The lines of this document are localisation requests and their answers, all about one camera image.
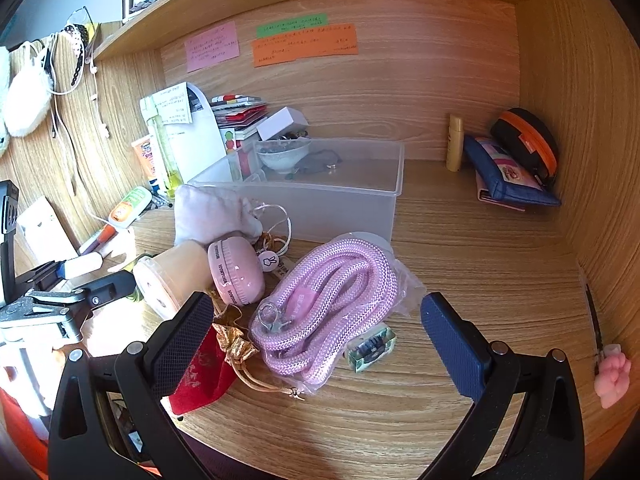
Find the white paper sheets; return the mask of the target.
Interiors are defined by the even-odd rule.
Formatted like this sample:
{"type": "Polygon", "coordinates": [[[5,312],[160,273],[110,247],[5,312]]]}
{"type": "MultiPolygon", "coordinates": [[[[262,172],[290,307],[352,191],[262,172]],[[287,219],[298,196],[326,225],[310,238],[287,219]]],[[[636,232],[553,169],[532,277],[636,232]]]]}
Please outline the white paper sheets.
{"type": "Polygon", "coordinates": [[[180,82],[150,97],[165,125],[183,183],[227,155],[208,99],[197,86],[180,82]]]}

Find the yellow-green spray bottle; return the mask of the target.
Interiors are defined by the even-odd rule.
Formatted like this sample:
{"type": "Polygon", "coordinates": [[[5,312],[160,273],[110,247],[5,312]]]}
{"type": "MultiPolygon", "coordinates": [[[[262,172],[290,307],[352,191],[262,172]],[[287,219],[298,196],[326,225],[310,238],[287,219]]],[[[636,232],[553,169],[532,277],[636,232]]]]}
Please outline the yellow-green spray bottle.
{"type": "Polygon", "coordinates": [[[140,100],[140,110],[151,136],[154,168],[160,192],[170,200],[174,200],[176,189],[183,185],[183,180],[175,157],[171,153],[165,125],[150,96],[140,100]]]}

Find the small green circuit module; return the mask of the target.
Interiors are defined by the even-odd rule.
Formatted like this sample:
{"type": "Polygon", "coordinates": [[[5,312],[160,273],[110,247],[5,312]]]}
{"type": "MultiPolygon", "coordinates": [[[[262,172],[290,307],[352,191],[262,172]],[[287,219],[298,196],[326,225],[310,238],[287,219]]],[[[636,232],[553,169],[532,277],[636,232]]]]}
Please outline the small green circuit module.
{"type": "Polygon", "coordinates": [[[375,325],[352,341],[349,341],[344,356],[350,369],[361,373],[395,349],[397,336],[385,323],[375,325]]]}

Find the clear plastic storage bin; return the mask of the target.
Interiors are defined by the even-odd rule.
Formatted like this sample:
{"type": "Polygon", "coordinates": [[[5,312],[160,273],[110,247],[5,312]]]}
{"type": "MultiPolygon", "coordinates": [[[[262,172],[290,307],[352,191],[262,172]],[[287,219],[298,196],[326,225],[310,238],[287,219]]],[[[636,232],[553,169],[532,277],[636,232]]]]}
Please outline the clear plastic storage bin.
{"type": "Polygon", "coordinates": [[[404,180],[404,144],[308,139],[310,152],[292,174],[277,174],[264,166],[255,142],[218,160],[190,182],[231,188],[254,202],[282,206],[296,240],[321,243],[349,232],[369,232],[389,242],[404,180]]]}

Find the pink wallet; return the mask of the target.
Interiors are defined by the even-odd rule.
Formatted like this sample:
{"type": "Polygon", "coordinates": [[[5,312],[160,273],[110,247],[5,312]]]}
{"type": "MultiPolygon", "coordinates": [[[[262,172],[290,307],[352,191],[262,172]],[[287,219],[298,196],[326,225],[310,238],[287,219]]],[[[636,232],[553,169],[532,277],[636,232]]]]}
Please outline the pink wallet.
{"type": "Polygon", "coordinates": [[[506,202],[505,200],[495,200],[494,198],[492,198],[488,191],[488,188],[486,188],[486,184],[482,179],[482,176],[478,171],[475,171],[475,182],[476,182],[476,196],[481,203],[508,208],[511,210],[516,210],[521,212],[525,211],[525,207],[522,205],[506,202]]]}

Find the yellow lotion bottle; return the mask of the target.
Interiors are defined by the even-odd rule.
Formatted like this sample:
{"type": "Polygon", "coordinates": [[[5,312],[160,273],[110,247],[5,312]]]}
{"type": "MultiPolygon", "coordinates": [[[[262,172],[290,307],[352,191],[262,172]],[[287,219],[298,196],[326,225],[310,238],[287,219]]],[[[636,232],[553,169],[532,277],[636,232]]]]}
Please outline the yellow lotion bottle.
{"type": "Polygon", "coordinates": [[[457,115],[449,115],[446,167],[451,172],[460,170],[463,156],[464,125],[457,115]]]}

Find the red drawstring pouch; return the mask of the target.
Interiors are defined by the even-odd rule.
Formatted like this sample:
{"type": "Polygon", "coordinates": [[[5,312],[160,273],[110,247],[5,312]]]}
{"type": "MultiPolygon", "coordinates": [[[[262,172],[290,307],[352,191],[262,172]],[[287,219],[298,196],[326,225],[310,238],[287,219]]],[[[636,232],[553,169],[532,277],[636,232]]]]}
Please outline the red drawstring pouch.
{"type": "Polygon", "coordinates": [[[219,400],[235,382],[236,375],[224,359],[211,327],[186,368],[176,391],[168,396],[171,411],[184,415],[219,400]]]}

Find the pink sticky note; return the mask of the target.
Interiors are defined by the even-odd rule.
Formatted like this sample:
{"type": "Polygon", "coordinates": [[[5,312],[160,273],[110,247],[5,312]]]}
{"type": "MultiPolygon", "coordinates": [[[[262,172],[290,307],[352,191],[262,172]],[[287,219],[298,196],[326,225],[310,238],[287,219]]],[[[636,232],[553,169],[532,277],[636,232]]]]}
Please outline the pink sticky note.
{"type": "Polygon", "coordinates": [[[207,29],[184,42],[188,73],[212,67],[240,55],[235,21],[207,29]]]}

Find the white fluffy plush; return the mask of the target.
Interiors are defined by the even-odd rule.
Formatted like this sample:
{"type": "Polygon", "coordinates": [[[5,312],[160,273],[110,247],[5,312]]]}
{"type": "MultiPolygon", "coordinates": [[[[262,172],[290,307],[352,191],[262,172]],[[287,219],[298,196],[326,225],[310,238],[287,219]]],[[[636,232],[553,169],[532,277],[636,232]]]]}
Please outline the white fluffy plush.
{"type": "Polygon", "coordinates": [[[42,49],[11,76],[9,50],[1,47],[1,125],[12,138],[33,133],[50,110],[52,79],[44,68],[42,49]]]}

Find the white bowl of trinkets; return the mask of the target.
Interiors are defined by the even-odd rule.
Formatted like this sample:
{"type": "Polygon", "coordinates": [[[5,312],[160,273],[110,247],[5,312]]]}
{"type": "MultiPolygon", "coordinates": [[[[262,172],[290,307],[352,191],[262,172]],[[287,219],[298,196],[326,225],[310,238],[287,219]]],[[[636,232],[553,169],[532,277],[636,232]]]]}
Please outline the white bowl of trinkets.
{"type": "Polygon", "coordinates": [[[277,174],[292,174],[296,165],[310,152],[308,138],[260,141],[255,151],[260,162],[277,174]]]}

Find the blue fabric pouch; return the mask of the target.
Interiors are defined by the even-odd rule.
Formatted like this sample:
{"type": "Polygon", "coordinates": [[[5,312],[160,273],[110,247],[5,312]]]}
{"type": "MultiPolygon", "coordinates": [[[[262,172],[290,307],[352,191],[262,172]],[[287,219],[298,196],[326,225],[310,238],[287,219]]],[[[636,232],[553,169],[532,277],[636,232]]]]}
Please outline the blue fabric pouch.
{"type": "Polygon", "coordinates": [[[464,136],[464,154],[480,173],[495,200],[518,205],[559,207],[561,201],[537,180],[493,138],[464,136]]]}

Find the white drawstring cloth pouch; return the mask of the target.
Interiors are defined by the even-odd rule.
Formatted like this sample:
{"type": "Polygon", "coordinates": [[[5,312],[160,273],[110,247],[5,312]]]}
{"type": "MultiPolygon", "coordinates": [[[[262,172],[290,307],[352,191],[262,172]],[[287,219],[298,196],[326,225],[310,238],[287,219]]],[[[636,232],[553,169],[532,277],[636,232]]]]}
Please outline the white drawstring cloth pouch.
{"type": "Polygon", "coordinates": [[[174,216],[175,245],[193,240],[208,246],[233,233],[254,242],[262,234],[262,222],[253,214],[252,203],[228,188],[179,186],[174,216]]]}

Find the orange sticky note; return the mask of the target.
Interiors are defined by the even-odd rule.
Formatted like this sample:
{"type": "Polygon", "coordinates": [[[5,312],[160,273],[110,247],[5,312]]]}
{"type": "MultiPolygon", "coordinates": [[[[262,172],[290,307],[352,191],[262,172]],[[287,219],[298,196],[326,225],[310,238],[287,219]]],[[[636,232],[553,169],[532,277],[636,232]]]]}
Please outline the orange sticky note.
{"type": "Polygon", "coordinates": [[[254,66],[265,67],[302,58],[356,55],[358,40],[354,24],[333,24],[255,39],[252,49],[254,66]]]}

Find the pink round kitchen timer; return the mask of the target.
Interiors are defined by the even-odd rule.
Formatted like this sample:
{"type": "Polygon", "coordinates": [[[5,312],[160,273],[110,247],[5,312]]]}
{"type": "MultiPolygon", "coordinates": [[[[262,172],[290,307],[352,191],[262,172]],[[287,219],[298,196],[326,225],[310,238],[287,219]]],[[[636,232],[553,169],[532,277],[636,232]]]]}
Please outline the pink round kitchen timer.
{"type": "Polygon", "coordinates": [[[215,240],[207,251],[217,292],[228,306],[243,307],[262,299],[264,274],[253,246],[242,236],[215,240]]]}

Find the pink paw toy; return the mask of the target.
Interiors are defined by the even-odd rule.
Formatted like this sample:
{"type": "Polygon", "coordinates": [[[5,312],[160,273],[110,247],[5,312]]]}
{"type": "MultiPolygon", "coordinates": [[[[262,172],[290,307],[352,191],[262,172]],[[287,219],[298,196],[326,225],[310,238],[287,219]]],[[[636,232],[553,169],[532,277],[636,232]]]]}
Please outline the pink paw toy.
{"type": "Polygon", "coordinates": [[[628,391],[631,360],[626,357],[620,344],[607,344],[600,352],[594,392],[602,408],[612,408],[628,391]]]}

